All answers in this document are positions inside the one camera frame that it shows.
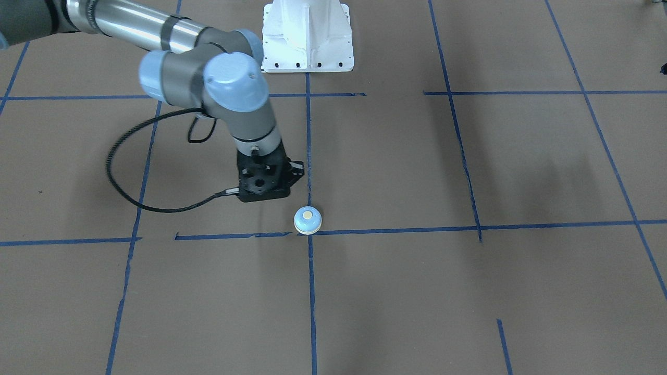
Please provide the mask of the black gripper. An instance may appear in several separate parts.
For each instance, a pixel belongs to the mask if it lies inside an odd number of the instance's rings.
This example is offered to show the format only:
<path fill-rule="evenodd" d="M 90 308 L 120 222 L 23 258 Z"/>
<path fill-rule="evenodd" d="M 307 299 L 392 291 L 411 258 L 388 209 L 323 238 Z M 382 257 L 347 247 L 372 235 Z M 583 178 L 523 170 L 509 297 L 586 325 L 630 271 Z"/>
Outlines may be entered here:
<path fill-rule="evenodd" d="M 244 169 L 250 169 L 255 165 L 270 166 L 271 169 L 286 169 L 288 165 L 288 157 L 283 143 L 280 142 L 273 152 L 265 155 L 252 156 L 251 151 L 249 154 L 237 151 L 237 169 L 240 172 Z"/>

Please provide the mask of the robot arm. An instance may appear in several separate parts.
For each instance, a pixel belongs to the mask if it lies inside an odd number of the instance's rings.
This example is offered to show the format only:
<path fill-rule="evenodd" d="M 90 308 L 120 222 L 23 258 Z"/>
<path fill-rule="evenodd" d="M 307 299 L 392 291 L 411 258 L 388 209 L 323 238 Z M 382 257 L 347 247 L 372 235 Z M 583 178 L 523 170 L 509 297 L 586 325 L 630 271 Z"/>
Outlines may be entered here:
<path fill-rule="evenodd" d="M 146 51 L 138 80 L 153 99 L 223 120 L 240 168 L 290 168 L 269 88 L 264 50 L 246 29 L 225 32 L 132 1 L 2 1 L 2 49 L 65 33 L 126 41 Z"/>

